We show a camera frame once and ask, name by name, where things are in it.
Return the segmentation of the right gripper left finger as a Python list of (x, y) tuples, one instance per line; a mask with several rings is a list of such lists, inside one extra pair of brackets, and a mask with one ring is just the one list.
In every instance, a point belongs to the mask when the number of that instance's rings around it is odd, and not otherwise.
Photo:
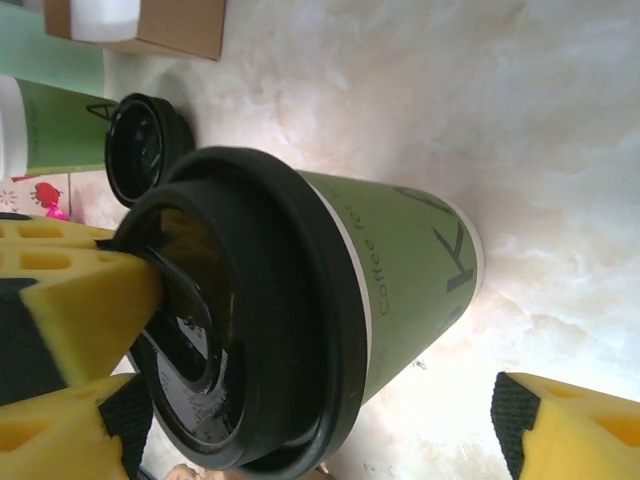
[(3, 479), (135, 479), (153, 417), (143, 377), (117, 374), (1, 408)]

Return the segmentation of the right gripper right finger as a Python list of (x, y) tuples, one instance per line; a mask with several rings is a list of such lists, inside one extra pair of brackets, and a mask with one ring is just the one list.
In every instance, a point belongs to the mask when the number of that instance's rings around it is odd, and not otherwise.
[(500, 372), (492, 424), (513, 479), (637, 479), (639, 404), (525, 373)]

